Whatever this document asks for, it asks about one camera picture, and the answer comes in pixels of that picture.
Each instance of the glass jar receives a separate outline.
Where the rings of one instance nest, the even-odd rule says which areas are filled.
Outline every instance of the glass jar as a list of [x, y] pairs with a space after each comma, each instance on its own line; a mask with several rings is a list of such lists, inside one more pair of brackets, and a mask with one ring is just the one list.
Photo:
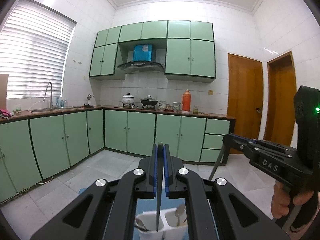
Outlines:
[[193, 107], [193, 114], [198, 114], [198, 106]]

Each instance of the window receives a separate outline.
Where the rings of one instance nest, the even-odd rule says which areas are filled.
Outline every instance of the window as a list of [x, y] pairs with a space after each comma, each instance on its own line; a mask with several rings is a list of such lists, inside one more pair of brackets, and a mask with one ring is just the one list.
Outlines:
[[0, 73], [9, 74], [7, 99], [43, 97], [52, 82], [60, 96], [76, 23], [31, 0], [20, 0], [0, 34]]

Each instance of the faucet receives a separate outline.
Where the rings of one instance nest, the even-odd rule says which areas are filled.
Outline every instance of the faucet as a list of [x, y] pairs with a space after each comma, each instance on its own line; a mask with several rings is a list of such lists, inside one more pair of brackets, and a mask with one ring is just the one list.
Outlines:
[[49, 84], [51, 85], [50, 106], [49, 106], [49, 108], [52, 109], [52, 83], [50, 81], [47, 83], [47, 87], [45, 88], [43, 102], [45, 102], [45, 95], [47, 94], [47, 90], [48, 90]]

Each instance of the countertop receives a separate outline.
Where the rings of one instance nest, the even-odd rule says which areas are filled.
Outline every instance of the countertop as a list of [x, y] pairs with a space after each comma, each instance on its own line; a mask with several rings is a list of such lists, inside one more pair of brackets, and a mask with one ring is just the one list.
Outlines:
[[14, 122], [14, 121], [20, 121], [25, 119], [32, 119], [37, 117], [45, 117], [45, 116], [53, 116], [53, 115], [60, 115], [60, 114], [70, 114], [70, 113], [76, 113], [76, 112], [82, 112], [82, 111], [91, 111], [91, 110], [97, 110], [97, 109], [108, 109], [108, 110], [118, 110], [118, 111], [132, 111], [132, 112], [143, 112], [143, 113], [154, 113], [154, 114], [171, 114], [171, 115], [180, 115], [180, 116], [192, 116], [192, 117], [203, 117], [203, 118], [216, 118], [216, 119], [228, 119], [232, 120], [235, 119], [232, 116], [224, 115], [224, 114], [210, 114], [210, 113], [198, 113], [194, 114], [193, 112], [185, 112], [185, 111], [177, 111], [177, 112], [167, 112], [164, 110], [146, 110], [142, 108], [122, 108], [121, 106], [94, 106], [93, 108], [87, 108], [87, 107], [74, 107], [69, 109], [57, 109], [49, 112], [42, 112], [42, 113], [31, 113], [29, 111], [22, 111], [18, 115], [14, 115], [7, 119], [0, 119], [1, 123], [8, 123], [8, 122]]

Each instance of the spoon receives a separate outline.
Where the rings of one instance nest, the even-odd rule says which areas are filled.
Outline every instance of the spoon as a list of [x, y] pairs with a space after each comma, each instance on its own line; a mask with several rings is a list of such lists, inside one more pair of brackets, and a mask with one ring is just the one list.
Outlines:
[[184, 213], [185, 208], [185, 204], [180, 204], [174, 212], [174, 215], [178, 218], [177, 227], [180, 225], [180, 216]]
[[136, 218], [136, 224], [139, 228], [144, 228], [146, 231], [150, 231], [146, 228], [146, 226], [144, 225], [144, 223], [142, 222], [142, 220], [140, 218]]

